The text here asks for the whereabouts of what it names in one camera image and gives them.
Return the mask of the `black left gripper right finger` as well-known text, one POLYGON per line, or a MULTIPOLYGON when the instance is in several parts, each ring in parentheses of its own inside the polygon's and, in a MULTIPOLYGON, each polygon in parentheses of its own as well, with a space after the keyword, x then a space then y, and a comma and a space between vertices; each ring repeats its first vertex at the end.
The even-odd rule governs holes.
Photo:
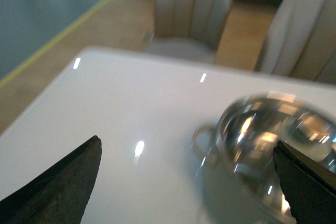
POLYGON ((335 174, 283 141, 273 160, 296 223, 335 223, 335 174))

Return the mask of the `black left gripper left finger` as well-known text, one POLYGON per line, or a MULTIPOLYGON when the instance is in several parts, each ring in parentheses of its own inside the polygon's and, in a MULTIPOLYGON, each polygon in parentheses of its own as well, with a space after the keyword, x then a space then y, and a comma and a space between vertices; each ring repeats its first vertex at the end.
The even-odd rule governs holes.
POLYGON ((93 136, 1 200, 1 223, 81 223, 102 156, 93 136))

